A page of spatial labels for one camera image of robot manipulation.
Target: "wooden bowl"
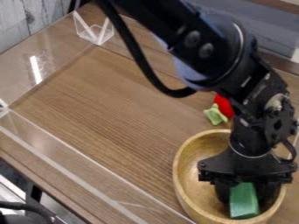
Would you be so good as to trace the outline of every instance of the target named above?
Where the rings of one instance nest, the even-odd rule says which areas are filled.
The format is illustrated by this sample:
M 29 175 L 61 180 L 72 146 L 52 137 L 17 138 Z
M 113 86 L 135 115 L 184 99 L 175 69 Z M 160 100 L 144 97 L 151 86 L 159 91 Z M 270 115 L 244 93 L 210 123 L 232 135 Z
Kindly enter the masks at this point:
M 230 130 L 204 131 L 191 137 L 179 149 L 172 164 L 172 180 L 178 199 L 186 213 L 200 224 L 264 224 L 279 208 L 284 196 L 283 185 L 275 204 L 255 218 L 231 220 L 230 211 L 216 197 L 214 185 L 199 182 L 198 162 L 228 148 Z

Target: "black cable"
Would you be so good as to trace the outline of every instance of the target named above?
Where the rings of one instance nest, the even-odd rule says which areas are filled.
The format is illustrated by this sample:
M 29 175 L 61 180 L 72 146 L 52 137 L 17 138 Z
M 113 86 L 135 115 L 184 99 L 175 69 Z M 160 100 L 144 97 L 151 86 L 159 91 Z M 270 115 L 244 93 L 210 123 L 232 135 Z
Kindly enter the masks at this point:
M 52 224 L 52 219 L 49 215 L 37 206 L 31 206 L 19 202 L 0 201 L 0 207 L 5 209 L 24 210 L 24 211 L 37 213 L 45 219 L 47 224 Z
M 154 69 L 151 68 L 148 61 L 145 59 L 144 53 L 140 49 L 139 44 L 136 43 L 135 36 L 132 35 L 131 31 L 127 28 L 127 24 L 121 17 L 117 15 L 117 11 L 108 0 L 96 0 L 97 6 L 107 14 L 109 21 L 112 22 L 121 39 L 125 42 L 125 46 L 128 51 L 131 52 L 135 62 L 141 69 L 145 78 L 150 80 L 152 85 L 167 95 L 175 98 L 183 98 L 188 95 L 192 95 L 196 91 L 190 87 L 182 89 L 170 89 L 159 80 Z

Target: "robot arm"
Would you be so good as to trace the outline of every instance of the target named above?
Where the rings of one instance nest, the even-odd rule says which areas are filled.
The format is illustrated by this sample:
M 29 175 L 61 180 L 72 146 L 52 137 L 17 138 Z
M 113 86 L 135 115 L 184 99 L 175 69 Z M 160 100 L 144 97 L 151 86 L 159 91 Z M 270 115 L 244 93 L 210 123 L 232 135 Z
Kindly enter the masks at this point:
M 97 4 L 129 45 L 112 4 L 108 0 Z M 182 96 L 203 88 L 212 90 L 228 98 L 235 110 L 228 149 L 199 162 L 200 180 L 222 186 L 248 181 L 266 191 L 270 183 L 290 183 L 296 152 L 287 138 L 298 130 L 295 109 L 284 81 L 258 56 L 256 39 L 238 22 L 204 15 L 179 0 L 116 0 L 115 4 L 167 44 L 179 66 L 190 69 L 191 73 L 180 73 L 188 86 Z M 279 143 L 291 159 L 274 154 Z

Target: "wooden table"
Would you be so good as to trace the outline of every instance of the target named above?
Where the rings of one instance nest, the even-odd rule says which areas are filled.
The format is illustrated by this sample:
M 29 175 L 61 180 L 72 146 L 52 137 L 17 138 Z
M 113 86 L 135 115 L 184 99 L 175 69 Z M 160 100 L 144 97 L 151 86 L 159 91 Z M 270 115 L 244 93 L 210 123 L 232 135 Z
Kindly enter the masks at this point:
M 92 22 L 101 17 L 96 11 L 95 6 L 89 4 L 80 13 Z M 64 18 L 48 29 L 55 32 L 61 27 L 65 30 L 73 29 L 69 18 Z M 182 82 L 170 75 L 175 73 L 171 58 L 151 38 L 143 38 L 150 34 L 140 26 L 135 27 L 135 32 L 163 81 L 171 87 L 180 87 Z M 35 46 L 39 35 L 43 33 L 20 44 L 24 49 L 31 45 Z M 109 44 L 105 48 L 91 46 L 11 106 L 15 112 L 76 148 L 80 154 L 73 156 L 73 153 L 65 150 L 67 145 L 53 144 L 39 131 L 23 127 L 20 136 L 31 141 L 43 155 L 55 159 L 56 164 L 51 165 L 45 163 L 47 158 L 41 159 L 25 149 L 24 145 L 0 132 L 3 160 L 91 223 L 135 223 L 120 217 L 117 213 L 111 213 L 103 199 L 92 194 L 93 188 L 99 189 L 104 186 L 108 190 L 112 187 L 105 185 L 105 181 L 97 175 L 99 167 L 93 162 L 104 165 L 116 175 L 183 214 L 174 194 L 174 156 L 188 137 L 203 130 L 215 129 L 202 113 L 211 106 L 214 94 L 202 92 L 180 100 L 160 94 L 148 84 L 128 55 L 125 57 L 112 52 L 121 47 L 117 43 L 120 42 L 111 44 L 115 48 L 111 46 L 109 50 L 105 49 Z M 1 69 L 4 66 L 11 66 L 8 58 L 13 57 L 16 50 L 13 48 L 1 56 Z M 56 50 L 61 55 L 68 51 L 63 45 Z M 294 104 L 298 107 L 299 80 L 288 73 L 282 75 L 290 84 Z M 218 129 L 227 127 L 228 125 L 223 124 Z M 83 156 L 92 161 L 85 159 L 81 162 L 79 157 Z M 80 178 L 73 177 L 72 173 L 76 173 Z M 77 182 L 83 179 L 88 183 L 85 187 Z M 272 224 L 296 222 L 298 181 L 296 174 L 282 209 L 270 222 Z M 129 202 L 129 195 L 124 195 L 123 200 Z

